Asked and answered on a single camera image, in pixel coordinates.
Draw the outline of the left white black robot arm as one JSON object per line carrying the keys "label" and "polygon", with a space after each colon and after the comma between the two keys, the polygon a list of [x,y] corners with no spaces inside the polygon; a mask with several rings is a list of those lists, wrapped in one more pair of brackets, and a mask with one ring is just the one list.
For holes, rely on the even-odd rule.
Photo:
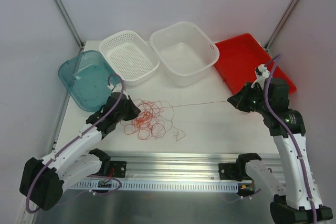
{"label": "left white black robot arm", "polygon": [[116,129],[121,121],[130,121],[140,114],[125,91],[113,91],[106,104],[90,115],[76,136],[59,149],[37,159],[30,158],[24,166],[19,191],[26,197],[30,214],[51,209],[63,193],[76,182],[110,170],[110,158],[93,148]]}

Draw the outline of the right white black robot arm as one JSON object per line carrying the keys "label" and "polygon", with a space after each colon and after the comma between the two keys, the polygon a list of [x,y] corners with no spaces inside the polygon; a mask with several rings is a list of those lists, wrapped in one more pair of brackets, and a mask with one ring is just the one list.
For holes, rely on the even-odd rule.
{"label": "right white black robot arm", "polygon": [[267,195],[274,223],[319,223],[333,218],[312,178],[307,151],[306,129],[302,115],[289,108],[289,86],[284,79],[267,78],[264,85],[246,82],[228,98],[234,108],[262,115],[264,125],[274,139],[285,183],[269,171],[257,153],[238,155],[234,163],[220,163],[221,179],[238,182],[253,180]]}

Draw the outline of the red plastic tray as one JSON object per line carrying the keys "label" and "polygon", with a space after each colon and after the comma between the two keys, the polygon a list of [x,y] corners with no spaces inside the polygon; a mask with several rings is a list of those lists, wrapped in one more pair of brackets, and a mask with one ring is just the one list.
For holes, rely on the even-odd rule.
{"label": "red plastic tray", "polygon": [[232,94],[240,91],[246,82],[254,82],[255,69],[271,59],[251,34],[242,34],[215,45],[219,50],[215,69]]}

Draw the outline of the teal transparent plastic tub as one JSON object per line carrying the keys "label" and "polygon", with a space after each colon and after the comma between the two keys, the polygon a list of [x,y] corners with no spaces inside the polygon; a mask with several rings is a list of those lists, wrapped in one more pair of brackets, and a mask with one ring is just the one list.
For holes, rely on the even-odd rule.
{"label": "teal transparent plastic tub", "polygon": [[95,50],[64,62],[58,76],[77,106],[87,112],[98,111],[111,94],[109,85],[121,83],[103,55]]}

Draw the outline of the white perforated plastic basket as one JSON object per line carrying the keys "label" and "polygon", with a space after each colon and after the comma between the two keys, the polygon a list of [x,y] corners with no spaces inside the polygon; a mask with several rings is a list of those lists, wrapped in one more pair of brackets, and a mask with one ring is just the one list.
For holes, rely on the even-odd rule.
{"label": "white perforated plastic basket", "polygon": [[153,49],[131,30],[120,31],[102,40],[99,51],[129,86],[136,86],[151,78],[160,65]]}

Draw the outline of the white plastic tub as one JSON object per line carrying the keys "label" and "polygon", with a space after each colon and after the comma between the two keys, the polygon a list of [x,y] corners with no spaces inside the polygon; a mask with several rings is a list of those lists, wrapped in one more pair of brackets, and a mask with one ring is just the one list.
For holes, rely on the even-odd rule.
{"label": "white plastic tub", "polygon": [[219,59],[219,49],[195,24],[180,22],[155,31],[150,45],[174,84],[189,86],[206,77]]}

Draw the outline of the aluminium mounting rail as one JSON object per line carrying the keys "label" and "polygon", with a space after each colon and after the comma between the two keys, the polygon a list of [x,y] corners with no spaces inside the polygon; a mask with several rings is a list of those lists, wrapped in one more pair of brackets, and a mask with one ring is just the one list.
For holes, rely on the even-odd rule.
{"label": "aluminium mounting rail", "polygon": [[148,153],[106,151],[125,161],[129,180],[218,181],[220,163],[234,163],[238,154]]}

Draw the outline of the right aluminium frame post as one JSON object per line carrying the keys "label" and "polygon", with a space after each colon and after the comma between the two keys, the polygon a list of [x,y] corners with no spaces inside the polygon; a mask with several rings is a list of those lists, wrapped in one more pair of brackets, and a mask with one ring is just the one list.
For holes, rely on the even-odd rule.
{"label": "right aluminium frame post", "polygon": [[271,33],[269,39],[267,42],[264,44],[264,49],[266,52],[269,52],[272,45],[276,41],[277,37],[285,27],[287,21],[291,17],[291,15],[294,13],[297,5],[299,4],[300,0],[290,0],[289,4],[287,5],[284,13],[282,14],[279,22],[276,24],[275,29]]}

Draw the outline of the aluminium frame post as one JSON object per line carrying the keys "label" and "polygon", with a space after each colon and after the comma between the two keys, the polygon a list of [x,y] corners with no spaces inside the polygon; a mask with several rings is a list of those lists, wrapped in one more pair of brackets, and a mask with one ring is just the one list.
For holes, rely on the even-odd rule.
{"label": "aluminium frame post", "polygon": [[59,10],[66,26],[68,27],[73,39],[75,40],[76,44],[79,46],[80,49],[82,49],[83,46],[84,46],[84,42],[81,39],[77,29],[75,28],[74,23],[72,22],[71,17],[69,16],[69,14],[66,10],[66,7],[63,4],[63,1],[62,0],[53,0],[53,1],[56,5],[57,9]]}
{"label": "aluminium frame post", "polygon": [[267,42],[264,44],[264,49],[266,52],[269,52],[272,45],[276,41],[277,37],[285,27],[287,21],[291,17],[291,15],[294,13],[297,5],[299,4],[300,0],[290,0],[289,4],[287,5],[284,13],[282,14],[279,22],[276,24],[275,29],[271,33],[269,39]]}

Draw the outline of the left aluminium frame post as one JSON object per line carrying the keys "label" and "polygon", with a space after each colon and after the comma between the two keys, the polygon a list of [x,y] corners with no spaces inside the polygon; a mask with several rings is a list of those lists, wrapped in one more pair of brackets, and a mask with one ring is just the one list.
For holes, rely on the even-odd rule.
{"label": "left aluminium frame post", "polygon": [[72,22],[71,17],[69,16],[69,14],[66,10],[66,7],[63,4],[63,1],[62,0],[53,0],[53,1],[56,5],[57,9],[59,10],[66,26],[68,27],[73,39],[75,40],[76,44],[79,46],[80,49],[82,49],[83,46],[84,46],[84,42],[81,39],[77,29],[75,28],[74,23]]}

